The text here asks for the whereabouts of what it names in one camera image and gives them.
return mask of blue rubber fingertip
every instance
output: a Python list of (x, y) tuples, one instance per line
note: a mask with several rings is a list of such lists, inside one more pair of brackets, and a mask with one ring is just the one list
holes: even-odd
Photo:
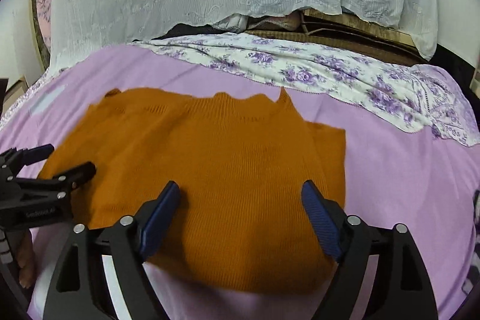
[(140, 257), (145, 261), (154, 255), (164, 239), (173, 215), (180, 204), (180, 189), (177, 184), (163, 190), (161, 201), (145, 224), (140, 239)]
[(320, 247), (326, 255), (338, 260), (343, 254), (339, 245), (340, 232), (322, 204), (318, 190), (306, 182), (301, 192), (303, 209), (308, 215)]

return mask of lavender fabric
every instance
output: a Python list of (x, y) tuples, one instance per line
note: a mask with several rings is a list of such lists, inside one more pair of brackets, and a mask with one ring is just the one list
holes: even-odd
[[(0, 131), (0, 150), (46, 143), (58, 146), (88, 105), (112, 88), (134, 87), (198, 97), (218, 91), (235, 98), (263, 93), (272, 100), (280, 91), (131, 45), (105, 48), (64, 71), (28, 100)], [(465, 298), (461, 287), (475, 244), (472, 198), (480, 183), (480, 145), (465, 147), (436, 138), (430, 127), (405, 133), (367, 110), (326, 94), (287, 91), (304, 119), (346, 129), (346, 212), (374, 226), (391, 228), (402, 222), (409, 227), (429, 272), (440, 319), (450, 318)], [(22, 174), (35, 176), (40, 168), (39, 163)], [(40, 276), (30, 307), (34, 319), (42, 314), (66, 229), (40, 229), (35, 239)], [(180, 281), (150, 265), (146, 269), (172, 320), (307, 320), (322, 297), (321, 290), (309, 296), (272, 297), (213, 289)], [(108, 278), (114, 278), (109, 270)], [(372, 271), (366, 275), (370, 283)], [(362, 317), (368, 294), (366, 288), (353, 318)], [(114, 301), (118, 308), (124, 305), (117, 295)]]

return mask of black and white patterned fabric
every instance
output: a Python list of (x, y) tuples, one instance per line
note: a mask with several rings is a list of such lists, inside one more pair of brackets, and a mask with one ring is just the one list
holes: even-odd
[(476, 283), (479, 283), (480, 281), (480, 190), (475, 192), (473, 205), (475, 207), (474, 224), (477, 237), (475, 239), (475, 249), (473, 251), (469, 273), (462, 286), (462, 290), (465, 294), (470, 293)]

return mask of white wall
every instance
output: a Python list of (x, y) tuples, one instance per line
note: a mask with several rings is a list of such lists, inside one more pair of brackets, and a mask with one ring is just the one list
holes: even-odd
[(474, 67), (480, 57), (480, 0), (437, 0), (438, 43)]
[(0, 0), (0, 76), (9, 86), (25, 76), (28, 85), (42, 74), (30, 23), (30, 0)]

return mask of orange sweater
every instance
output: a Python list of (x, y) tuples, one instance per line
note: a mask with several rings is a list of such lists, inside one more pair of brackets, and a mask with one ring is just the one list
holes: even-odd
[(312, 179), (345, 200), (345, 132), (308, 123), (282, 90), (246, 100), (193, 98), (150, 88), (109, 92), (46, 162), (40, 176), (90, 160), (97, 175), (73, 192), (90, 229), (135, 214), (173, 180), (182, 200), (156, 255), (171, 274), (256, 293), (308, 293), (333, 260), (301, 201)]

